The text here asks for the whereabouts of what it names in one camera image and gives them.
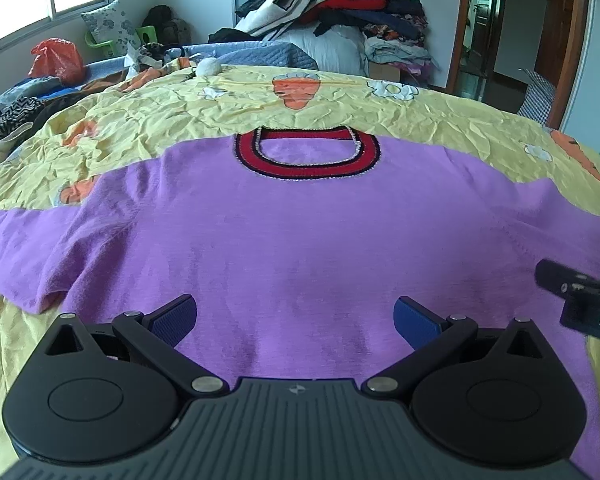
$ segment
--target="red plastic bag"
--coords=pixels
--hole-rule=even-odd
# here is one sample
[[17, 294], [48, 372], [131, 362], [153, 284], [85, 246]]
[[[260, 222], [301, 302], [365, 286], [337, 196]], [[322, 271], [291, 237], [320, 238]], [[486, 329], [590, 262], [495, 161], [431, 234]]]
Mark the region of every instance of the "red plastic bag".
[[54, 76], [65, 86], [76, 86], [84, 81], [86, 69], [82, 56], [71, 41], [51, 38], [37, 44], [31, 53], [36, 59], [29, 77]]

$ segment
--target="blue gripper pad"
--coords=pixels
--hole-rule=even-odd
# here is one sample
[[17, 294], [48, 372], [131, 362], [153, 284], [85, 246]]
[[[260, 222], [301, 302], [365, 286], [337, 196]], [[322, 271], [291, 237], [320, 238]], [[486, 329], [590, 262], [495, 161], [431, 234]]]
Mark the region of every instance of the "blue gripper pad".
[[442, 334], [449, 323], [417, 301], [402, 296], [394, 305], [394, 326], [398, 334], [417, 350]]
[[144, 316], [142, 325], [175, 348], [193, 330], [197, 316], [196, 301], [189, 294], [183, 294], [155, 312]]

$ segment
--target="green chair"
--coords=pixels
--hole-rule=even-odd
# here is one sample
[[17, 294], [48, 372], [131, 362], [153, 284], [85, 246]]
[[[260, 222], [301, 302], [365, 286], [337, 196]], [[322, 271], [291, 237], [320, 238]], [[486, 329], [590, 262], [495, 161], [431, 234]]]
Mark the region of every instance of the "green chair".
[[[138, 34], [138, 38], [140, 38], [142, 44], [158, 42], [158, 37], [155, 34], [155, 28], [153, 25], [150, 25], [149, 27], [136, 28], [136, 33]], [[87, 32], [84, 33], [84, 42], [87, 44], [88, 47], [102, 49], [102, 53], [105, 59], [116, 57], [116, 54], [113, 50], [113, 40], [104, 41], [102, 43], [96, 43], [93, 39], [91, 31], [87, 30]]]

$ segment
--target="yellow bedsheet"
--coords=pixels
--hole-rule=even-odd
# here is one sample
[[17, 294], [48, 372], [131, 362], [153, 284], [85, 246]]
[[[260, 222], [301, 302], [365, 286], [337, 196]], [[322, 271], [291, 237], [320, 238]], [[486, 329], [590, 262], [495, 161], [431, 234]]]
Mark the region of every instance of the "yellow bedsheet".
[[[129, 94], [109, 89], [52, 117], [0, 165], [0, 209], [71, 202], [90, 178], [159, 156], [181, 140], [261, 125], [346, 124], [471, 153], [516, 182], [549, 177], [571, 203], [600, 215], [600, 156], [584, 148], [592, 165], [581, 164], [533, 121], [433, 91], [411, 99], [408, 88], [334, 73], [227, 66], [218, 76], [183, 82], [187, 73]], [[299, 81], [295, 89], [285, 85], [289, 79]], [[0, 474], [16, 460], [2, 426], [4, 397], [55, 310], [31, 316], [0, 296]], [[600, 341], [590, 339], [589, 351], [600, 389]]]

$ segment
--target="white duvet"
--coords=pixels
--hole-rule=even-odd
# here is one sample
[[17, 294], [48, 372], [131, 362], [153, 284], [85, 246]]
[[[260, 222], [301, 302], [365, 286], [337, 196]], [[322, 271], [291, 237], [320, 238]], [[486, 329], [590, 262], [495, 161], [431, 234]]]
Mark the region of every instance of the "white duvet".
[[368, 75], [365, 37], [356, 27], [334, 25], [316, 38], [318, 22], [295, 25], [283, 32], [277, 41], [288, 41], [315, 59], [318, 69], [347, 75]]

